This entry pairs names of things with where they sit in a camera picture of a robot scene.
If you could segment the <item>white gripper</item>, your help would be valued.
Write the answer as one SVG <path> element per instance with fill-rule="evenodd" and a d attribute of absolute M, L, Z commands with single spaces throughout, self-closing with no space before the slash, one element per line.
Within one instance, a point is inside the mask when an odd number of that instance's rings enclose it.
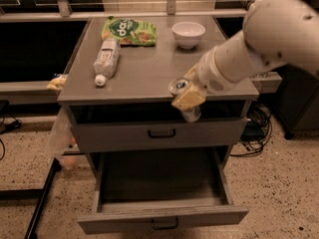
<path fill-rule="evenodd" d="M 236 83 L 228 80 L 219 70 L 215 62 L 215 52 L 213 47 L 206 52 L 185 74 L 184 78 L 192 80 L 185 90 L 179 94 L 171 105 L 180 111 L 187 111 L 205 102 L 205 93 L 220 95 L 236 86 Z"/>

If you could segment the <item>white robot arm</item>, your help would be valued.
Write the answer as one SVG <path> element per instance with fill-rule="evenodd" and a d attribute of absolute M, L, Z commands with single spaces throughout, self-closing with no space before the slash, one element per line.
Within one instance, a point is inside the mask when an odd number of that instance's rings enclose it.
<path fill-rule="evenodd" d="M 255 0 L 242 29 L 207 51 L 185 75 L 188 85 L 172 105 L 193 109 L 240 81 L 284 65 L 319 68 L 319 14 L 302 0 Z"/>

